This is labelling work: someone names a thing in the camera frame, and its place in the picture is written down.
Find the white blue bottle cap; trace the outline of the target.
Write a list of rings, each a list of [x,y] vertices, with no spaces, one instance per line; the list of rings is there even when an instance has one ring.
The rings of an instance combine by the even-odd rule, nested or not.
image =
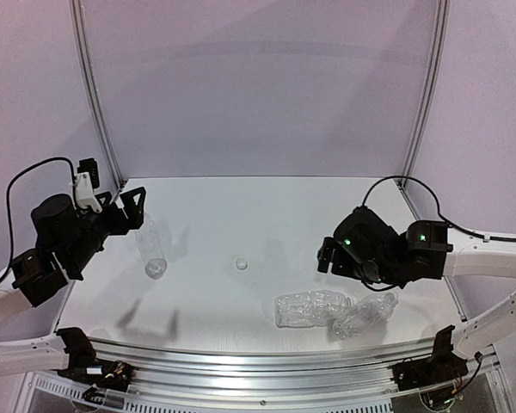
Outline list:
[[[245,270],[248,267],[248,261],[242,257],[237,258],[235,264],[236,268],[241,271]]]

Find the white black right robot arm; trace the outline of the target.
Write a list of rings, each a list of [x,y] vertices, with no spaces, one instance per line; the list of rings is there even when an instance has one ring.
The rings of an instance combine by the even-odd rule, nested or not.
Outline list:
[[[405,288],[422,280],[486,275],[516,280],[516,235],[478,233],[448,221],[417,220],[398,234],[372,209],[356,207],[324,238],[317,269],[359,281]],[[434,354],[469,359],[516,332],[516,290],[462,327],[439,331]]]

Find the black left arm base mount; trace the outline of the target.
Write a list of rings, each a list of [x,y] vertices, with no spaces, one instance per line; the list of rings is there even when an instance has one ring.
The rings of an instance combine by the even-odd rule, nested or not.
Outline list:
[[[127,393],[134,372],[132,365],[98,358],[92,343],[78,327],[59,329],[56,335],[68,356],[67,367],[57,370],[57,374],[87,386],[83,401],[102,404],[107,391]]]

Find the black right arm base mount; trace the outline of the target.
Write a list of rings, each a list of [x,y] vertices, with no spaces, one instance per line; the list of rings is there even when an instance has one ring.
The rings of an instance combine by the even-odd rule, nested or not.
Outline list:
[[[482,364],[482,351],[489,346],[486,336],[474,324],[457,330],[449,325],[434,337],[430,355],[411,361],[401,361],[392,368],[393,379],[399,391],[437,385],[458,379],[460,384],[452,393],[456,395],[468,383],[463,379],[469,373],[468,360],[476,360],[477,367],[470,377],[473,380]]]

